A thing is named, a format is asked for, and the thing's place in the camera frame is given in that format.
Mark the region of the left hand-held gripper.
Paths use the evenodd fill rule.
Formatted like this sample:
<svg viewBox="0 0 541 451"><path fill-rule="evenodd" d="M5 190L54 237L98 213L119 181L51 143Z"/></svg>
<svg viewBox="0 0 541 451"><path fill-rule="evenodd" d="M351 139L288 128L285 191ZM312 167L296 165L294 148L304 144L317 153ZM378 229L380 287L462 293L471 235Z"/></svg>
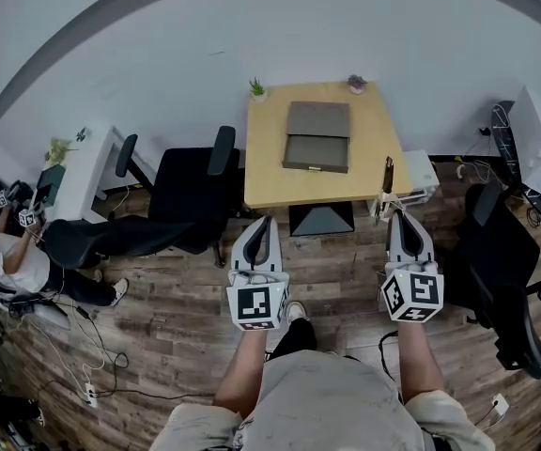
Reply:
<svg viewBox="0 0 541 451"><path fill-rule="evenodd" d="M233 323L243 331L279 329L289 301L278 224L264 216L250 224L231 249L226 288Z"/></svg>

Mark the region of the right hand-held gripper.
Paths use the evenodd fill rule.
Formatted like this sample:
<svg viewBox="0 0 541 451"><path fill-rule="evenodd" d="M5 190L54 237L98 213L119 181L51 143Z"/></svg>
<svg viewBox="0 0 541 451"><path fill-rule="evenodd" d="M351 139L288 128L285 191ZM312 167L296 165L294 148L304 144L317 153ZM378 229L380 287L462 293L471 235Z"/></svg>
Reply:
<svg viewBox="0 0 541 451"><path fill-rule="evenodd" d="M410 213L395 210L388 223L388 263L380 294L392 321L427 322L443 308L443 275L433 241ZM402 261L402 255L408 262Z"/></svg>

